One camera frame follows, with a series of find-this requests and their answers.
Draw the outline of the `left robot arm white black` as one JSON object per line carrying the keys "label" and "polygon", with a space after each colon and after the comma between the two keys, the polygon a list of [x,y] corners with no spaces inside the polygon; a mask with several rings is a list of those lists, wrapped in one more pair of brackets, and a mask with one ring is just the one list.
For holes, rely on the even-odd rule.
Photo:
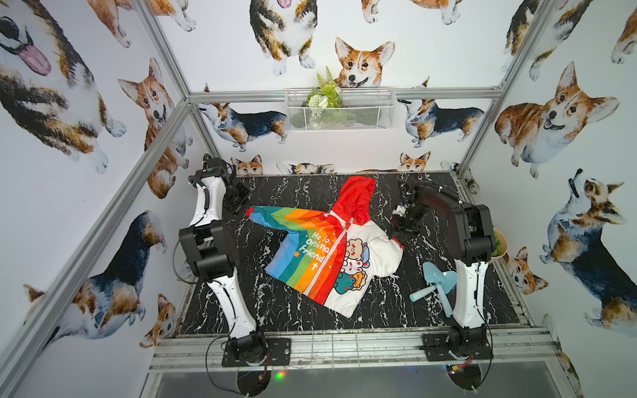
{"label": "left robot arm white black", "polygon": [[237,244],[223,221],[225,210],[235,214],[242,209],[250,190],[237,181],[235,165],[210,154],[204,154],[202,168],[188,182],[197,189],[197,202],[189,226],[179,231],[179,244],[193,275],[214,292],[226,317],[225,352],[240,363],[258,366],[267,358],[267,342],[241,292]]}

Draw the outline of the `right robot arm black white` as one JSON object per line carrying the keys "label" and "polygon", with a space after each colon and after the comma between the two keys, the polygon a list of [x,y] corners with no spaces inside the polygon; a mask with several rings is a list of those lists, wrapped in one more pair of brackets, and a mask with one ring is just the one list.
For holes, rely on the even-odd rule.
{"label": "right robot arm black white", "polygon": [[483,307],[484,280],[497,248],[489,208],[466,202],[432,182],[403,183],[400,193],[401,202],[391,219],[391,236],[408,240],[422,235],[423,217],[433,210],[447,221],[447,246],[456,264],[454,271],[441,272],[424,263],[423,275],[431,286],[410,296],[416,301],[438,293],[449,326],[446,335],[426,341],[426,354],[464,361],[492,359],[492,334]]}

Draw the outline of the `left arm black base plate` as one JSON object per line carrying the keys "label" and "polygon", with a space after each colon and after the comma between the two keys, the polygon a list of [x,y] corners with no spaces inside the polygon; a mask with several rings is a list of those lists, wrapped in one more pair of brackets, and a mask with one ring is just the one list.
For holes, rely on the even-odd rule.
{"label": "left arm black base plate", "polygon": [[235,350],[229,343],[224,349],[223,367],[288,366],[291,357],[290,338],[266,338],[265,346]]}

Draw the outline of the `rainbow kids hooded jacket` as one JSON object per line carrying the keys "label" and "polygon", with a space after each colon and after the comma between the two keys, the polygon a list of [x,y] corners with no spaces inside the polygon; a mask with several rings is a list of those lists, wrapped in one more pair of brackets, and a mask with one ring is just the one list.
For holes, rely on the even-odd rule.
{"label": "rainbow kids hooded jacket", "polygon": [[350,177],[329,212],[251,207],[255,224],[286,232],[265,271],[290,288],[351,318],[371,281],[393,275],[404,247],[376,224],[370,205],[376,182]]}

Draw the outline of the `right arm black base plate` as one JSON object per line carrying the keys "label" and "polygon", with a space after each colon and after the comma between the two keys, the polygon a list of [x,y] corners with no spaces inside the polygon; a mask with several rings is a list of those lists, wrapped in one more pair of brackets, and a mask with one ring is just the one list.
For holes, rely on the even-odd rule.
{"label": "right arm black base plate", "polygon": [[466,361],[490,360],[494,357],[489,340],[486,336],[454,335],[452,332],[443,334],[423,334],[421,350],[430,362],[435,361]]}

